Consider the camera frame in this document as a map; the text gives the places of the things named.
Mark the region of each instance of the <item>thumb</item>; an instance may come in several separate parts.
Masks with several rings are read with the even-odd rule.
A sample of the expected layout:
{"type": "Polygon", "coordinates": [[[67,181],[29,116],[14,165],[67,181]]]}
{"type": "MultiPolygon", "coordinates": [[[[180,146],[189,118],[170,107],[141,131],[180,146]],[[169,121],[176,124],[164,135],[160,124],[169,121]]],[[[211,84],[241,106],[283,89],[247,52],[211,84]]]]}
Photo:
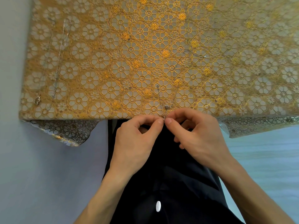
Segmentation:
{"type": "Polygon", "coordinates": [[[162,131],[163,125],[164,125],[163,119],[162,118],[157,119],[151,125],[150,129],[146,133],[144,133],[144,135],[146,135],[146,137],[148,137],[151,141],[155,142],[159,133],[162,131]]]}
{"type": "Polygon", "coordinates": [[[174,119],[166,118],[165,125],[170,130],[170,132],[173,133],[179,139],[181,143],[186,138],[188,138],[188,133],[190,132],[182,128],[182,126],[174,119]]]}

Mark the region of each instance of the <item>hand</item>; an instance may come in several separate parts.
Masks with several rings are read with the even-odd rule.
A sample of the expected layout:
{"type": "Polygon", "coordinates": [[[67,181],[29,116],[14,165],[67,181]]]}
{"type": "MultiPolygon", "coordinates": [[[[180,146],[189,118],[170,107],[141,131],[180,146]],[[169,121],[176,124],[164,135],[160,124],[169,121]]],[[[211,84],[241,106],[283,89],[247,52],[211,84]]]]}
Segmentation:
{"type": "Polygon", "coordinates": [[[165,125],[175,135],[174,141],[181,143],[181,149],[185,148],[197,162],[215,172],[234,161],[218,121],[211,115],[191,108],[180,108],[167,115],[165,125]]]}
{"type": "Polygon", "coordinates": [[[163,119],[155,115],[139,115],[124,122],[116,132],[110,169],[128,178],[135,174],[147,161],[163,124],[163,119]],[[142,124],[151,128],[139,130],[142,124]]]}

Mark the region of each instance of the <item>white button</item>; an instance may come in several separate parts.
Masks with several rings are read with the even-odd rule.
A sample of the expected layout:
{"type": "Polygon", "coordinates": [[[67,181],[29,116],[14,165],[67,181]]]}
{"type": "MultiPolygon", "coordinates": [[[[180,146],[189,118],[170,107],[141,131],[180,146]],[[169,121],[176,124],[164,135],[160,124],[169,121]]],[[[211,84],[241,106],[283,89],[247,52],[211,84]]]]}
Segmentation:
{"type": "Polygon", "coordinates": [[[157,201],[156,203],[156,211],[159,212],[161,210],[161,202],[157,201]]]}

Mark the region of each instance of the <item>yellow lace fabric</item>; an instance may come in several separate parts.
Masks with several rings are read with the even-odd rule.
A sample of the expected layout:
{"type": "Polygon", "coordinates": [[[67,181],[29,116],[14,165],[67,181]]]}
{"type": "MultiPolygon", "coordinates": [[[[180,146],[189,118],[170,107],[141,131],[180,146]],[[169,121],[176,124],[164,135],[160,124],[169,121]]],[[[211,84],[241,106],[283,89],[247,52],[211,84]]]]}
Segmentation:
{"type": "Polygon", "coordinates": [[[180,107],[217,117],[231,137],[298,124],[298,9],[299,0],[34,0],[20,118],[75,146],[101,119],[180,107]]]}

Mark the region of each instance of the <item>black clothing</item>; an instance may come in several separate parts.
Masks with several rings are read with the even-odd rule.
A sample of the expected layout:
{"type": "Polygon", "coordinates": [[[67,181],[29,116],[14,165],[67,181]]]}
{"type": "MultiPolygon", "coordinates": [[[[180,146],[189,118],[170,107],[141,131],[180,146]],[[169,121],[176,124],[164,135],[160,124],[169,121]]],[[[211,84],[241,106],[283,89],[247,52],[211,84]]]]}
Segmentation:
{"type": "MultiPolygon", "coordinates": [[[[105,174],[116,130],[125,121],[118,120],[109,143],[105,174]]],[[[219,177],[180,149],[173,139],[164,126],[147,162],[125,187],[110,223],[243,223],[228,209],[219,177]],[[159,212],[157,201],[161,202],[159,212]]]]}

